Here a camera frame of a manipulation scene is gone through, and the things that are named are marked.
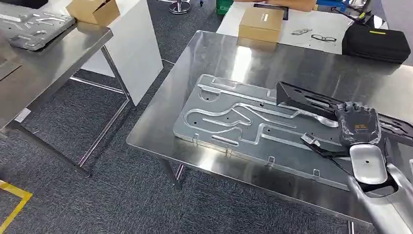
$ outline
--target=chair base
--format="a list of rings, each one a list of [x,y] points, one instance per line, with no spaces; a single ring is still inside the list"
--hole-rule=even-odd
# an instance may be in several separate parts
[[[189,2],[180,1],[180,0],[172,3],[169,6],[169,11],[172,14],[176,14],[176,15],[182,15],[182,14],[188,13],[190,9],[191,9],[191,4]]]

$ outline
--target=eyeglasses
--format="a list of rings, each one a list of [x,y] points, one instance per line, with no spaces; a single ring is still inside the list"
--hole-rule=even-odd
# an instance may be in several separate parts
[[[317,40],[322,40],[322,41],[329,41],[329,42],[335,42],[337,39],[333,37],[323,37],[322,35],[317,35],[317,34],[312,34],[311,38],[317,39]]]
[[[313,30],[313,29],[311,29],[311,28],[303,28],[303,29],[300,29],[300,30],[292,31],[291,34],[292,34],[292,35],[302,35],[302,34],[304,34],[304,33],[310,32],[310,31],[312,31],[312,30]]]

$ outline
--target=black case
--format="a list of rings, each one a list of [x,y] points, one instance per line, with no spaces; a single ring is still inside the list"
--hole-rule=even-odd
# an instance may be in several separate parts
[[[341,43],[344,55],[402,64],[410,55],[410,47],[403,32],[370,29],[353,24]]]
[[[17,5],[17,6],[25,6],[34,9],[39,9],[43,5],[45,5],[48,0],[0,0],[1,2]]]

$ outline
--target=yellow tape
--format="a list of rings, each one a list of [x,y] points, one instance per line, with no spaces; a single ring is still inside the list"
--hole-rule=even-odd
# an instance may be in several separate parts
[[[11,184],[8,184],[2,180],[0,180],[0,189],[3,189],[5,191],[8,191],[9,193],[16,195],[21,198],[21,201],[18,203],[18,205],[14,208],[14,210],[11,212],[11,214],[6,218],[6,220],[1,224],[0,226],[0,234],[6,230],[7,226],[13,221],[13,219],[17,216],[17,214],[20,212],[21,209],[23,209],[23,206],[26,204],[26,202],[30,199],[32,196],[31,193],[26,192],[22,189],[19,189]]]
[[[375,33],[375,34],[381,34],[381,35],[386,35],[386,33],[383,32],[378,32],[378,31],[369,31],[370,33]]]

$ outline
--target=stainless steel table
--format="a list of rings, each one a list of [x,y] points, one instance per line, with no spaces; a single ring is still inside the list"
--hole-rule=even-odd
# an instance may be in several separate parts
[[[89,172],[81,167],[130,101],[130,95],[105,47],[105,43],[112,36],[113,34],[109,28],[78,23],[39,51],[13,48],[14,53],[20,58],[22,66],[0,81],[0,130],[2,132],[9,129],[20,130],[29,140],[52,153],[73,169],[89,176]],[[103,52],[122,89],[72,77],[99,49]],[[69,79],[126,96],[126,100],[79,163],[72,162],[14,120],[23,109],[26,107],[29,109],[35,108],[38,103],[54,94]]]
[[[349,229],[352,221],[370,224],[366,211],[347,190],[175,137],[173,125],[201,74],[269,89],[283,80],[337,99],[362,101],[383,114],[413,122],[413,67],[282,44],[272,52],[260,51],[237,46],[236,37],[198,31],[127,138],[132,147],[159,157],[177,188],[183,166],[189,166],[343,217],[351,221]],[[394,163],[411,180],[411,148],[394,144]],[[175,174],[168,161],[181,163]]]

